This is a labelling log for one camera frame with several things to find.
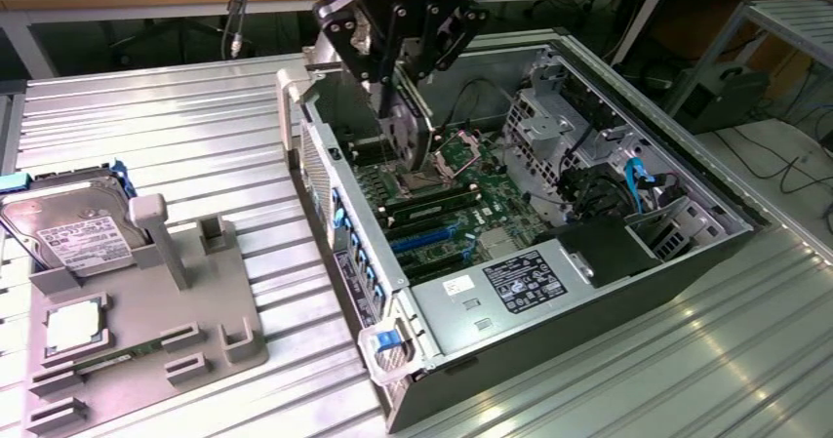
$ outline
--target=metal workbench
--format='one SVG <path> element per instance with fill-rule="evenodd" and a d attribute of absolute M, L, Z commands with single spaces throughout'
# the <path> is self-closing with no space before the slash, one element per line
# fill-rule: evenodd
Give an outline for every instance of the metal workbench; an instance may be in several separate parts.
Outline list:
<path fill-rule="evenodd" d="M 738 5 L 702 53 L 691 74 L 679 86 L 674 87 L 664 105 L 664 110 L 671 116 L 679 111 L 704 70 L 722 56 L 738 29 L 747 21 L 756 25 L 760 31 L 771 33 L 792 48 L 804 52 L 827 69 L 833 69 L 833 4 L 823 0 L 744 1 Z M 759 42 L 762 37 L 758 37 L 758 41 L 750 45 L 756 46 Z M 751 53 L 752 49 L 743 50 L 736 60 L 746 62 Z"/>
<path fill-rule="evenodd" d="M 233 220 L 271 353 L 81 436 L 384 435 L 279 148 L 275 71 L 292 58 L 38 81 L 12 104 L 17 168 L 117 156 L 138 193 L 165 194 L 172 226 L 216 212 Z M 6 242 L 4 438 L 20 436 L 26 269 Z M 830 404 L 833 273 L 775 224 L 671 303 L 399 436 L 819 437 Z"/>

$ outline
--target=wire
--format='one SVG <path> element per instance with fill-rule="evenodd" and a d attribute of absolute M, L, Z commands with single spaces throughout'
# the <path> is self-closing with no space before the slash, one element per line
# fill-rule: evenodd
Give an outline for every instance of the wire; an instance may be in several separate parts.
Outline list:
<path fill-rule="evenodd" d="M 441 131 L 447 125 L 451 123 L 451 120 L 453 119 L 453 114 L 456 113 L 456 106 L 459 105 L 459 100 L 463 96 L 463 94 L 465 93 L 465 90 L 468 90 L 468 87 L 471 87 L 472 85 L 475 85 L 476 83 L 484 83 L 487 85 L 489 85 L 499 93 L 500 95 L 505 98 L 505 100 L 508 101 L 508 105 L 511 106 L 512 102 L 513 102 L 513 98 L 511 97 L 511 95 L 503 90 L 503 88 L 489 79 L 487 79 L 485 77 L 475 77 L 472 79 L 468 79 L 468 81 L 465 81 L 465 83 L 463 84 L 461 88 L 459 89 L 459 92 L 456 92 L 456 98 L 453 99 L 453 103 L 451 104 L 451 110 L 448 111 L 447 115 L 444 116 L 444 119 L 441 120 L 440 126 L 439 126 L 439 130 Z M 473 108 L 476 107 L 476 102 L 473 104 L 473 106 L 469 109 L 468 115 L 473 114 Z"/>
<path fill-rule="evenodd" d="M 736 152 L 736 150 L 734 149 L 734 147 L 728 144 L 728 142 L 726 141 L 726 139 L 723 138 L 723 136 L 720 136 L 716 131 L 712 131 L 714 135 L 716 136 L 716 138 L 719 139 L 720 142 L 723 142 L 723 145 L 726 145 L 726 148 L 728 149 L 728 151 L 731 152 L 731 154 L 736 157 L 736 159 L 740 161 L 740 163 L 743 164 L 743 166 L 746 167 L 746 169 L 750 171 L 750 173 L 752 174 L 752 176 L 758 179 L 770 179 L 770 178 L 775 178 L 778 175 L 780 175 L 786 169 L 788 168 L 788 165 L 786 167 L 783 167 L 780 170 L 778 170 L 776 172 L 774 172 L 770 175 L 762 175 L 759 174 L 752 167 L 750 166 L 750 164 L 746 162 L 746 160 L 743 159 L 743 157 L 740 156 L 740 154 Z"/>
<path fill-rule="evenodd" d="M 622 43 L 624 43 L 624 38 L 627 37 L 627 32 L 630 31 L 630 28 L 634 26 L 634 21 L 636 20 L 638 12 L 639 12 L 639 9 L 636 5 L 634 5 L 634 8 L 631 10 L 630 20 L 627 22 L 627 26 L 624 27 L 624 32 L 622 33 L 622 37 L 619 38 L 619 41 L 615 43 L 615 46 L 612 47 L 612 49 L 607 52 L 606 55 L 600 57 L 603 60 L 606 60 L 610 57 L 610 55 L 615 54 L 619 47 L 622 46 Z"/>
<path fill-rule="evenodd" d="M 746 136 L 746 134 L 743 134 L 743 132 L 740 132 L 738 129 L 732 128 L 732 131 L 735 133 L 738 133 L 738 135 L 747 140 L 748 142 L 751 142 L 754 145 L 756 145 L 759 148 L 762 148 L 763 150 L 766 150 L 768 153 L 771 153 L 775 157 L 778 157 L 778 159 L 786 163 L 786 166 L 783 167 L 783 169 L 776 173 L 772 174 L 767 177 L 762 177 L 759 176 L 752 169 L 750 168 L 748 164 L 746 163 L 746 161 L 740 158 L 739 154 L 736 153 L 736 151 L 732 149 L 732 147 L 728 145 L 728 142 L 726 142 L 726 140 L 723 140 L 723 138 L 720 138 L 720 140 L 723 141 L 723 143 L 726 144 L 726 146 L 728 147 L 728 150 L 731 151 L 731 153 L 740 159 L 740 162 L 743 163 L 743 165 L 746 166 L 746 168 L 750 170 L 750 172 L 752 173 L 752 175 L 755 175 L 758 178 L 760 179 L 770 179 L 774 178 L 775 176 L 778 176 L 780 173 L 783 175 L 780 175 L 780 180 L 778 182 L 778 190 L 780 191 L 780 193 L 788 195 L 792 194 L 798 191 L 800 191 L 802 189 L 806 189 L 807 187 L 815 185 L 815 184 L 822 184 L 823 186 L 826 186 L 830 190 L 833 190 L 833 185 L 827 182 L 830 180 L 833 180 L 833 176 L 831 177 L 825 177 L 821 179 L 817 179 L 813 175 L 810 175 L 807 172 L 804 172 L 800 168 L 798 168 L 795 166 L 795 163 L 798 162 L 800 157 L 795 157 L 792 160 L 787 160 L 786 158 L 783 158 L 783 156 L 775 152 L 770 147 L 767 147 L 766 145 L 763 145 L 762 143 L 759 143 L 756 140 L 754 140 L 752 138 L 750 138 L 748 136 Z M 810 182 L 802 184 L 800 186 L 792 188 L 792 189 L 786 189 L 786 176 L 790 173 L 790 170 L 795 170 L 796 172 L 799 172 L 802 175 L 804 175 L 804 177 L 807 177 L 810 179 Z M 833 216 L 833 203 L 827 206 L 826 210 L 823 211 L 823 214 L 821 216 L 821 218 L 825 221 L 825 225 L 827 228 L 827 231 L 830 232 L 830 234 L 833 234 L 833 224 L 830 223 L 830 217 Z"/>
<path fill-rule="evenodd" d="M 550 204 L 554 204 L 555 206 L 566 206 L 566 205 L 568 205 L 568 203 L 560 202 L 560 201 L 555 201 L 555 200 L 550 199 L 548 197 L 544 197 L 542 194 L 538 194 L 536 192 L 532 192 L 532 191 L 525 191 L 525 192 L 534 198 L 540 199 L 542 201 L 547 201 L 547 202 L 550 202 Z"/>
<path fill-rule="evenodd" d="M 563 169 L 563 162 L 566 162 L 567 158 L 572 156 L 572 154 L 575 153 L 575 150 L 578 150 L 578 147 L 582 146 L 582 143 L 584 143 L 592 131 L 594 131 L 594 127 L 591 125 L 587 125 L 587 129 L 584 130 L 582 135 L 578 137 L 578 140 L 575 141 L 572 146 L 563 152 L 563 155 L 560 155 L 560 160 L 558 160 L 558 177 L 559 178 L 560 178 L 560 170 Z"/>
<path fill-rule="evenodd" d="M 228 2 L 228 18 L 225 20 L 225 26 L 222 27 L 222 37 L 220 40 L 220 58 L 226 59 L 228 49 L 228 37 L 230 34 L 230 27 L 236 21 L 236 31 L 232 37 L 232 58 L 236 58 L 238 49 L 242 43 L 242 21 L 245 18 L 245 7 L 248 0 L 229 0 Z"/>

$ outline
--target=hard drive label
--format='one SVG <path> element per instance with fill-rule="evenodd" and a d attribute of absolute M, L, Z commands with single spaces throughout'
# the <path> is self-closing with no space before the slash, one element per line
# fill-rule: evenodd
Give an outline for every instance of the hard drive label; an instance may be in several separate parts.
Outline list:
<path fill-rule="evenodd" d="M 112 217 L 37 230 L 37 236 L 69 270 L 130 257 L 130 247 Z"/>
<path fill-rule="evenodd" d="M 567 293 L 538 251 L 489 265 L 483 273 L 513 314 Z"/>

